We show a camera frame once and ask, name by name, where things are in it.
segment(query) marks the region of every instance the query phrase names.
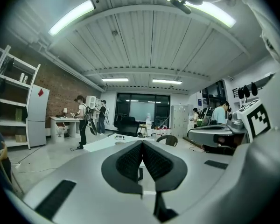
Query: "person in white shirt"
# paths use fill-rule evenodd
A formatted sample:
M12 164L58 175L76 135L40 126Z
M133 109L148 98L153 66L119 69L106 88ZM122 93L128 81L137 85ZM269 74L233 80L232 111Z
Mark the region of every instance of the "person in white shirt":
M83 149L83 145L86 144L85 129L88 123L87 120L85 119L85 113L86 113L85 98L82 95L78 95L74 101L76 101L79 104L79 111L77 112L74 118L80 119L79 129L81 135L81 142L79 142L80 145L77 147L77 149Z
M194 117L191 119L191 121L194 122L194 128L197 128L198 127L197 120L198 120L199 112L198 112L197 108L194 108L193 111L194 111Z

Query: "black office chair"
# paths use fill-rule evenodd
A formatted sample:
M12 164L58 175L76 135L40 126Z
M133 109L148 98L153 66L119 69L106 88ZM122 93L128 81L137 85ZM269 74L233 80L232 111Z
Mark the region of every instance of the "black office chair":
M177 137L173 136L173 135L164 135L161 136L157 139L157 142L160 142L161 140L166 139L166 144L175 147L178 143L178 139Z
M128 135L137 137L138 129L139 129L139 122L131 121L131 122L121 122L118 127L118 134Z
M139 125L140 124L139 122L136 122L135 117L123 117L122 120L117 123L118 131L114 133L137 137Z

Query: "gray floor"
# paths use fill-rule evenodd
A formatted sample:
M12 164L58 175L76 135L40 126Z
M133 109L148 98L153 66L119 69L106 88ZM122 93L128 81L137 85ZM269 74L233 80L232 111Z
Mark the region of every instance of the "gray floor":
M87 143L105 138L106 136L94 136L91 133L86 134ZM47 145L41 147L32 147L28 150L25 147L8 148L8 156L12 163L12 170L19 185L24 193L27 193L45 176L53 172L56 168L68 162L74 157L87 153L86 150L70 151L70 148L78 146L79 138L66 138L63 143L52 144L47 140ZM202 152L201 149L191 145L183 139L178 139L176 148L191 149ZM143 170L143 180L139 182L143 190L154 192L154 181L146 169ZM148 209L154 209L154 195L143 195L143 202Z

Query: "window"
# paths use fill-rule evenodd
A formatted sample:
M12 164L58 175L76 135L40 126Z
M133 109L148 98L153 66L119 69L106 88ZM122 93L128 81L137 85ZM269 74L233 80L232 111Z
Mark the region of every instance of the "window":
M124 116L135 117L138 122L145 122L150 114L154 126L169 126L170 97L148 94L117 94L115 121L120 121Z
M222 101L225 101L225 90L223 81L218 81L202 90L203 108L217 108Z
M220 80L217 83L218 83L220 97L225 98L225 90L224 90L224 86L223 86L223 81Z
M217 90L217 84L216 83L207 87L207 91L209 92L210 95L218 97L218 90Z

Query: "black backpack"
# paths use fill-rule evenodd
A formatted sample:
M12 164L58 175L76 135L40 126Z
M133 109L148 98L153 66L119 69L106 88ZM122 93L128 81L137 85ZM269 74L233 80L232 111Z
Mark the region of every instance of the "black backpack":
M86 111L84 114L84 118L87 121L93 121L92 119L92 113L91 113L91 108L89 106L86 106L85 104L83 104L86 107Z

